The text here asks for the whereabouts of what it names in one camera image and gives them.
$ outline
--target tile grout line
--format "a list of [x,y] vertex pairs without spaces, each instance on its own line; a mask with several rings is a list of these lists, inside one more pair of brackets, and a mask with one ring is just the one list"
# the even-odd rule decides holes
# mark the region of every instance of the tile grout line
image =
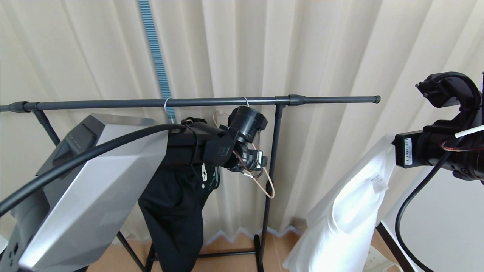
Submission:
[[275,255],[277,256],[277,263],[279,264],[279,271],[282,272],[281,268],[281,259],[279,259],[279,252],[277,252],[277,245],[275,244],[275,236],[272,236],[272,242],[274,243],[274,248],[275,248]]

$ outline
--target brown tile floor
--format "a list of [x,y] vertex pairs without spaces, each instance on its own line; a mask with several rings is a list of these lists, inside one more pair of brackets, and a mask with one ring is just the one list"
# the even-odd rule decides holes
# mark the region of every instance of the brown tile floor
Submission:
[[[293,232],[288,232],[285,236],[279,238],[268,234],[266,249],[264,252],[264,271],[266,272],[287,272],[282,267],[282,262],[287,257],[292,247],[298,241],[299,236]],[[148,256],[150,244],[142,244],[137,240],[128,240],[129,244],[136,252],[138,257],[144,262]],[[244,234],[239,234],[234,243],[230,243],[224,237],[216,239],[209,246],[204,246],[201,253],[216,253],[234,250],[251,250],[254,242],[252,238]],[[378,249],[385,257],[390,260],[394,259],[390,250],[383,239],[375,231],[372,245]],[[121,245],[111,245],[103,256],[93,263],[88,272],[138,272],[139,268],[133,262],[129,254]],[[194,272],[212,272],[212,271],[231,271],[231,272],[254,272],[256,269],[255,255],[226,256],[213,258],[200,258],[197,260]],[[162,272],[158,262],[155,262],[151,272]]]

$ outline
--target barcode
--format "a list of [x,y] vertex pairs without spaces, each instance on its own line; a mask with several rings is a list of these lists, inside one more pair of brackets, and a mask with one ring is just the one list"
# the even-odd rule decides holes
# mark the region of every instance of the barcode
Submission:
[[412,138],[405,139],[405,166],[412,165]]

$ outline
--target curtain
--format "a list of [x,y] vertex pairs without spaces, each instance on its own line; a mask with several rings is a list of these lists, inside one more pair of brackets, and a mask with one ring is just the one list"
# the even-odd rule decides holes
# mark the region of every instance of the curtain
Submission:
[[[458,71],[476,85],[484,63],[484,0],[154,0],[150,2],[174,98],[380,95],[379,104],[286,107],[269,227],[307,212],[384,134],[451,119],[414,85]],[[161,98],[136,0],[0,1],[0,101]],[[176,108],[178,120],[233,107]],[[274,106],[261,148],[270,156]],[[166,121],[162,108],[46,112],[62,138],[91,112]],[[53,151],[32,114],[2,113],[3,199],[31,180]],[[381,219],[418,169],[397,168]],[[204,210],[204,234],[233,237],[262,227],[264,194],[223,171]],[[1,220],[8,237],[14,221]],[[147,239],[135,207],[122,228]]]

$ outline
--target clothes rack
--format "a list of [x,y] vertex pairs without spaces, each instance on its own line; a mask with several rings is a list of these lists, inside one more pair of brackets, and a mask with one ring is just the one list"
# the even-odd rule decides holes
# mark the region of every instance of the clothes rack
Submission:
[[[131,108],[131,107],[183,107],[183,106],[243,106],[249,103],[252,105],[275,105],[274,130],[272,133],[272,151],[269,165],[269,177],[274,181],[275,161],[279,134],[281,130],[282,114],[285,106],[300,106],[304,104],[327,104],[327,103],[379,103],[380,96],[354,96],[354,97],[305,97],[302,95],[288,95],[276,97],[233,97],[233,98],[189,98],[189,99],[139,99],[139,100],[100,100],[100,101],[65,101],[65,102],[28,102],[19,101],[9,105],[0,106],[0,112],[27,113],[32,112],[39,123],[44,127],[45,132],[55,145],[60,139],[49,122],[45,110],[56,109],[87,109],[87,108]],[[266,182],[266,191],[272,194],[269,182]],[[254,236],[254,250],[235,251],[225,253],[200,254],[198,257],[223,257],[233,255],[255,254],[257,272],[263,272],[264,248],[267,236],[267,224],[269,220],[269,209],[271,199],[266,196],[264,206],[264,217],[262,222],[261,236]],[[143,265],[133,249],[130,247],[121,232],[117,233],[121,244],[128,251],[134,262],[142,272],[150,272],[153,262],[156,261],[156,253],[151,245],[146,264]]]

